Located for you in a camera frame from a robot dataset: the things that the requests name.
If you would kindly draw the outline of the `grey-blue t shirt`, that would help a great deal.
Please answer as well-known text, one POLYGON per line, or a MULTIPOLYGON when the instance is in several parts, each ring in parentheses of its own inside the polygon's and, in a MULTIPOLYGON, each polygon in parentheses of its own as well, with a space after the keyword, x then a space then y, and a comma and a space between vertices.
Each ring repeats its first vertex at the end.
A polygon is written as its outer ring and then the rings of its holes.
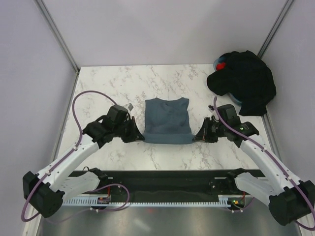
POLYGON ((145 142, 151 144, 186 145, 193 143, 189 125, 189 99, 145 101, 145 142))

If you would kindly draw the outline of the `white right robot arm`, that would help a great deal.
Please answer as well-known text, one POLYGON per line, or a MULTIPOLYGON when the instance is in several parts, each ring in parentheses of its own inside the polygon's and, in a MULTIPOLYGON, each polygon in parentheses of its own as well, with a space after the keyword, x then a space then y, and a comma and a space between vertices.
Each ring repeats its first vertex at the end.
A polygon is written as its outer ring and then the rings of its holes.
POLYGON ((256 127, 241 122, 233 105, 209 106, 211 117, 204 118, 195 141, 216 143, 227 138, 259 167, 266 181, 238 168, 227 175, 225 187, 230 193, 246 192, 265 204, 280 225, 315 213, 315 185, 302 181, 268 149, 256 127))

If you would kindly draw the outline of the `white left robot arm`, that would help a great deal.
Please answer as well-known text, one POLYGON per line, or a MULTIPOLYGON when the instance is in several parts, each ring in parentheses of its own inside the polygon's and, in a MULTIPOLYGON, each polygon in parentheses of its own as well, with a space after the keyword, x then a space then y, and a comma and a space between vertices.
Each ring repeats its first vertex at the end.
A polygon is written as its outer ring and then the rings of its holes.
POLYGON ((101 170, 94 168, 80 177, 69 175, 114 138, 121 138, 124 143, 144 140, 135 118, 131 116, 132 109, 133 105, 130 103, 111 106, 106 115, 87 124, 80 132, 79 140, 67 154, 36 174, 27 172, 23 176, 26 203, 31 204, 38 214, 48 218, 68 199, 93 190, 96 193, 104 193, 108 188, 108 181, 101 170))

